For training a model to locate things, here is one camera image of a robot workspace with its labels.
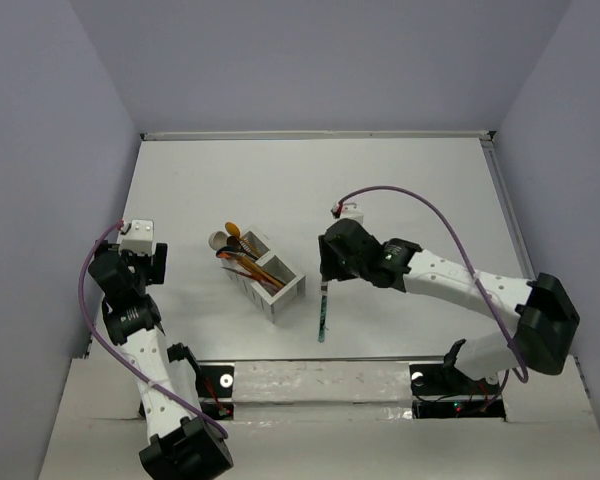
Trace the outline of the yellow-orange spoon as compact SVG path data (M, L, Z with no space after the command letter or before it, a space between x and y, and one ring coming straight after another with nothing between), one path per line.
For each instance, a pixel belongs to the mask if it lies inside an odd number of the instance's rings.
M236 224L232 222L226 222L225 230L227 232L228 237L235 236L240 240L240 243L250 252L249 257L255 260L260 258L259 251L242 236L241 230Z

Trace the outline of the dark blue spoon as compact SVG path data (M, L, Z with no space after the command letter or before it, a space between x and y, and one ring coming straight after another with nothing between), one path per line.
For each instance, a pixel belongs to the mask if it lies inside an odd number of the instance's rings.
M234 255L237 253L238 253L238 250L236 250L234 247L225 245L216 251L216 256L220 257L222 255Z

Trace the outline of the beige spoon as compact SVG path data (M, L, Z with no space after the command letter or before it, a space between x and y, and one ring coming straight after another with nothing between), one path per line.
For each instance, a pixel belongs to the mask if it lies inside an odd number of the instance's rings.
M227 246L228 235L224 231L216 231L212 233L208 239L210 248L218 251Z

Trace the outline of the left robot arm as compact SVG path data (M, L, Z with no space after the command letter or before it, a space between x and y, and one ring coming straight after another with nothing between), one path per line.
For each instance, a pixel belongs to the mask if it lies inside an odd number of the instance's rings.
M168 343L147 291L163 284L166 258L164 243L134 252L105 241L87 271L104 294L106 343L132 370L139 391L148 442L139 453L142 467L153 479L215 479L233 466L226 436L202 411L195 357L184 344Z

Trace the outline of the red-orange spoon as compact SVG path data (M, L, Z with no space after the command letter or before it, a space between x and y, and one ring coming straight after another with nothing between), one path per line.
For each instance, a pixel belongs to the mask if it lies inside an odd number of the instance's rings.
M234 262L237 262L237 261L239 260L240 256L239 256L239 255L238 255L238 253L237 253L237 254L234 254L234 255L222 255L222 256L220 256L220 257L217 257L217 258L219 258L219 259L224 259L224 260L228 260L228 261L234 261Z

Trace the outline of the teal patterned handle knife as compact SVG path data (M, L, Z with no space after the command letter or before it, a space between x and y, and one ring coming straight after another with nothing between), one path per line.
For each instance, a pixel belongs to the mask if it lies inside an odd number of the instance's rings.
M320 314L319 314L319 332L318 342L323 343L326 337L326 316L328 306L328 286L329 282L322 280L320 284Z

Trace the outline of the red-orange knife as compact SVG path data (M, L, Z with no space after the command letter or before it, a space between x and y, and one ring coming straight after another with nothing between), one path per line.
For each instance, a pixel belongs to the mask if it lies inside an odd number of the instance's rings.
M238 275L238 276L241 276L241 277L244 277L244 278L248 278L250 280L253 280L253 281L256 281L256 282L259 282L259 283L261 283L261 282L264 281L263 278L261 278L261 277L259 277L257 275L254 275L253 273L248 273L248 272L245 272L245 271L241 271L241 270L237 270L237 269L229 268L229 267L225 267L225 266L222 266L221 268L223 270L225 270L225 271L228 271L228 272L232 273L232 274L235 274L235 275Z

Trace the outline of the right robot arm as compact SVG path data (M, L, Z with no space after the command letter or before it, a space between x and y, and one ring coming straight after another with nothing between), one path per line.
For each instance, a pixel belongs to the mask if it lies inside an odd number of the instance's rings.
M496 322L498 332L460 339L445 354L442 384L462 392L475 381L518 368L522 376L562 373L580 323L562 282L477 272L416 243L379 242L352 219L340 219L318 238L324 282L362 279L381 289L423 295L463 307Z

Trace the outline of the brown spoon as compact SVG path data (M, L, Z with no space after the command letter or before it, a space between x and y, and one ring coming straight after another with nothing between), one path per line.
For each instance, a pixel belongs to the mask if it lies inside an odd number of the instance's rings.
M227 245L237 253L250 256L250 252L240 243L240 240L235 236L229 236L227 238Z

